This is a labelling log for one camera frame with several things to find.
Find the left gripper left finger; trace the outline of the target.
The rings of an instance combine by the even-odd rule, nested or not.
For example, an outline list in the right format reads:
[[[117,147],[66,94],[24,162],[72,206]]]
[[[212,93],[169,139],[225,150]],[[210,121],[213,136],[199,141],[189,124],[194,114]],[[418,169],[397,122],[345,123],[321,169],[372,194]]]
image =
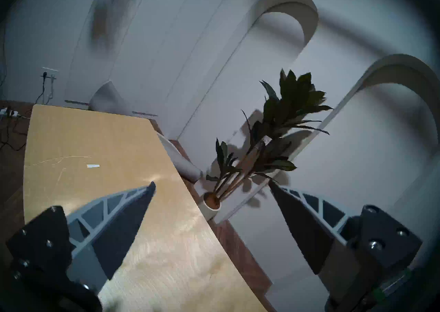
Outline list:
[[[99,197],[66,215],[48,207],[7,240],[19,265],[66,276],[99,292],[122,265],[156,185]]]

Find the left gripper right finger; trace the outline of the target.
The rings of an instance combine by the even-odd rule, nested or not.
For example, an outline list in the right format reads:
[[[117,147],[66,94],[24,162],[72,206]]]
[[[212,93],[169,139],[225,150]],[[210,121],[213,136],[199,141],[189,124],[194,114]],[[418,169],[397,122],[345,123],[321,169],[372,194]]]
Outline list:
[[[380,302],[419,251],[422,240],[375,205],[353,215],[330,201],[270,181],[271,193],[328,302]]]

